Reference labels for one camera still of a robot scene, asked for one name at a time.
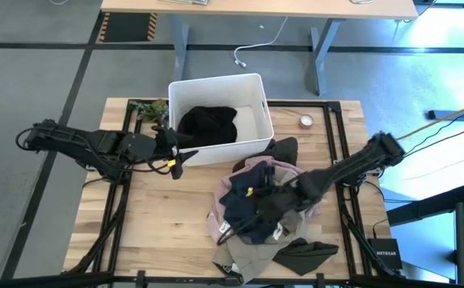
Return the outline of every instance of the desk leg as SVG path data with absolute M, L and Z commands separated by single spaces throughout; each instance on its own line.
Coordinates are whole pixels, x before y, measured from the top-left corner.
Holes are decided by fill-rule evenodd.
M 386 215 L 390 227 L 394 227 L 445 212 L 452 212 L 458 203 L 464 203 L 464 186 L 389 210 Z
M 168 14 L 168 17 L 170 18 L 171 37 L 175 48 L 174 81 L 181 81 L 186 61 L 187 35 L 190 28 L 187 24 L 182 24 L 180 14 Z
M 319 37 L 318 28 L 310 28 L 312 50 L 314 52 L 315 89 L 318 96 L 326 94 L 325 56 L 334 40 L 338 27 L 345 19 L 328 19 L 322 35 Z

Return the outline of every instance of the desk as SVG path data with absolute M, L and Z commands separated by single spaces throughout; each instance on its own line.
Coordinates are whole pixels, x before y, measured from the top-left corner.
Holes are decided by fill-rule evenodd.
M 159 0 L 103 0 L 101 10 L 103 12 L 169 14 L 176 57 L 174 81 L 182 80 L 189 34 L 189 27 L 182 24 L 180 14 L 328 18 L 321 36 L 317 28 L 310 28 L 317 95 L 326 93 L 324 72 L 326 52 L 330 48 L 339 25 L 345 19 L 413 19 L 418 16 L 413 0 L 373 0 L 369 4 L 353 4 L 350 0 L 210 0 L 207 6 Z
M 107 99 L 101 129 L 122 128 L 127 101 L 127 98 Z M 282 107 L 272 107 L 269 104 L 275 138 L 295 136 L 298 139 L 298 167 L 304 170 L 328 167 L 331 158 L 326 136 L 326 120 L 323 117 L 324 109 L 288 107 L 285 106 L 286 103 L 288 102 L 284 102 Z M 367 141 L 362 108 L 360 102 L 340 102 L 340 104 L 349 149 L 354 153 L 363 148 Z M 298 127 L 300 114 L 310 114 L 314 117 L 315 123 L 310 130 L 302 130 Z M 132 117 L 130 127 L 134 126 L 134 121 L 135 117 Z M 335 131 L 334 135 L 337 135 L 333 136 L 335 145 L 340 151 L 338 124 L 336 121 L 332 121 L 331 124 Z M 150 125 L 143 125 L 142 133 L 150 134 Z M 232 165 L 232 162 L 228 162 L 211 166 L 185 167 L 182 178 L 176 181 L 169 175 L 134 172 L 115 275 L 136 277 L 139 270 L 144 270 L 149 277 L 193 278 L 195 279 L 193 282 L 197 282 L 199 278 L 223 278 L 224 275 L 211 262 L 216 244 L 207 231 L 206 215 L 214 202 L 214 190 L 218 186 L 219 179 L 231 173 Z M 88 173 L 87 181 L 96 178 L 99 176 L 95 173 Z M 96 182 L 83 190 L 64 270 L 76 265 L 98 237 L 108 187 L 109 184 L 106 182 Z M 386 219 L 382 196 L 372 186 L 365 185 L 361 187 L 358 201 L 362 210 L 364 230 L 368 232 L 369 237 L 372 225 Z M 321 214 L 309 220 L 310 228 L 306 238 L 309 241 L 338 245 L 339 252 L 314 273 L 302 277 L 272 262 L 259 276 L 260 278 L 290 279 L 298 283 L 302 279 L 307 281 L 315 279 L 316 273 L 322 273 L 326 280 L 350 279 L 334 189 L 328 191 L 320 205 Z M 380 238 L 390 237 L 387 222 L 378 224 L 376 229 Z M 360 252 L 354 238 L 352 248 L 354 265 L 356 271 L 360 273 L 362 272 Z M 104 250 L 103 267 L 108 265 L 109 252 L 108 240 Z

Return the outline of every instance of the floor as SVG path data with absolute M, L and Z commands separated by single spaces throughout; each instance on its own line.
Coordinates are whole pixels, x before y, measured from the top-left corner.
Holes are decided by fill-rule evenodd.
M 0 0 L 0 42 L 86 43 L 99 7 L 99 0 L 69 0 L 60 6 L 48 0 Z M 188 15 L 183 20 L 191 25 L 191 44 L 250 44 L 271 40 L 283 18 Z M 323 25 L 321 19 L 290 18 L 277 44 L 308 46 L 309 28 Z M 152 43 L 170 43 L 164 15 Z M 347 21 L 333 46 L 464 48 L 464 10 L 433 8 L 411 23 Z M 82 55 L 83 50 L 0 49 L 0 271 L 45 157 L 17 149 L 14 136 L 34 122 L 60 117 Z M 184 78 L 255 72 L 262 76 L 268 98 L 315 98 L 310 53 L 242 51 L 239 57 L 247 68 L 234 64 L 231 51 L 189 51 Z M 69 125 L 96 129 L 108 97 L 167 97 L 173 62 L 171 50 L 94 51 Z M 322 98 L 362 101 L 370 133 L 404 134 L 427 123 L 427 110 L 464 107 L 464 54 L 330 53 L 326 75 L 329 93 Z M 461 130 L 464 123 L 455 123 L 438 137 Z M 412 147 L 434 131 L 402 144 Z M 386 192 L 425 198 L 463 184 L 464 135 L 435 148 L 387 170 L 382 178 Z M 73 160 L 56 157 L 15 277 L 59 273 L 84 178 Z M 442 258 L 430 256 L 436 261 L 419 264 L 407 249 L 412 237 L 427 239 L 438 254 L 453 249 L 454 240 L 436 237 L 450 232 L 447 218 L 432 225 L 439 232 L 423 227 L 429 223 L 395 227 L 392 233 L 406 262 L 432 270 Z M 435 273 L 450 278 L 450 268 Z

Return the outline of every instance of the black metal frame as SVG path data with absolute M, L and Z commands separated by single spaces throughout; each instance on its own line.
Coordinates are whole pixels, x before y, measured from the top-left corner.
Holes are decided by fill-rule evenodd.
M 135 112 L 135 106 L 131 105 L 132 101 L 151 102 L 149 100 L 129 100 L 126 108 L 126 115 L 124 117 L 124 123 L 122 125 L 122 131 L 128 131 L 130 128 L 130 122 Z M 328 140 L 328 147 L 330 150 L 331 164 L 335 164 L 338 161 L 337 151 L 335 147 L 334 132 L 332 129 L 332 120 L 330 112 L 335 113 L 338 136 L 341 144 L 341 151 L 344 158 L 349 157 L 349 150 L 347 147 L 346 131 L 342 120 L 342 110 L 340 102 L 299 102 L 299 101 L 268 101 L 268 105 L 271 107 L 316 107 L 323 109 L 323 117 L 325 120 L 326 136 Z M 134 132 L 140 133 L 142 128 L 142 120 L 137 119 L 134 125 Z M 102 254 L 104 252 L 104 245 L 98 247 L 97 253 L 91 255 L 90 258 L 85 259 L 94 260 L 91 272 L 87 273 L 86 269 L 82 270 L 71 270 L 60 275 L 52 275 L 45 277 L 36 278 L 20 278 L 11 280 L 1 280 L 0 287 L 33 287 L 33 288 L 52 288 L 52 287 L 82 287 L 82 286 L 96 286 L 102 284 L 108 284 L 109 287 L 113 287 L 115 282 L 133 282 L 136 283 L 136 287 L 147 287 L 149 283 L 192 283 L 192 284 L 218 284 L 224 286 L 238 286 L 238 280 L 236 278 L 223 277 L 223 278 L 178 278 L 178 277 L 150 277 L 146 276 L 144 270 L 140 270 L 137 276 L 115 276 L 115 268 L 118 258 L 118 249 L 120 244 L 120 237 L 122 235 L 122 227 L 125 219 L 126 203 L 129 196 L 130 181 L 132 178 L 132 172 L 128 172 L 126 176 L 126 182 L 122 185 L 122 194 L 120 197 L 120 204 L 118 205 L 117 211 L 115 212 L 118 216 L 116 217 L 117 222 L 114 223 L 114 236 L 110 250 L 110 260 L 106 271 L 100 271 Z M 106 241 L 109 237 L 109 226 L 111 225 L 111 215 L 113 213 L 114 199 L 117 193 L 117 185 L 110 185 L 108 192 L 108 198 L 106 200 L 105 210 L 102 216 L 102 224 L 100 229 L 100 237 L 96 242 Z M 338 210 L 339 215 L 344 213 L 346 207 L 346 200 L 344 197 L 344 187 L 337 185 L 336 187 L 337 199 L 338 199 Z M 350 190 L 350 200 L 352 211 L 354 215 L 354 222 L 357 224 L 363 234 L 362 226 L 362 215 L 360 213 L 360 207 L 358 203 L 358 197 L 354 190 Z M 261 284 L 261 285 L 312 285 L 313 287 L 324 288 L 325 286 L 360 286 L 360 287 L 373 287 L 381 288 L 387 287 L 388 285 L 396 287 L 406 287 L 409 284 L 415 284 L 420 287 L 449 287 L 450 285 L 433 282 L 421 282 L 413 280 L 405 280 L 400 278 L 391 278 L 383 276 L 372 276 L 372 268 L 369 259 L 365 256 L 361 249 L 362 257 L 362 268 L 363 274 L 358 274 L 354 262 L 353 247 L 351 244 L 350 231 L 348 226 L 341 221 L 342 237 L 344 241 L 344 249 L 346 252 L 346 260 L 350 279 L 324 279 L 323 274 L 316 274 L 315 279 L 300 279 L 300 278 L 281 278 L 281 279 L 268 279 L 268 278 L 256 278 L 249 282 L 249 284 Z

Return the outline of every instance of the white plastic bin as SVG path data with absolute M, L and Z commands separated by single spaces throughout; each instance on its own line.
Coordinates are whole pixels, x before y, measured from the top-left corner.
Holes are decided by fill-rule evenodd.
M 198 150 L 187 166 L 237 161 L 264 151 L 274 136 L 270 111 L 259 74 L 240 74 L 172 82 L 168 87 L 170 127 L 177 130 L 182 116 L 195 106 L 228 106 L 238 112 L 235 143 L 181 149 Z

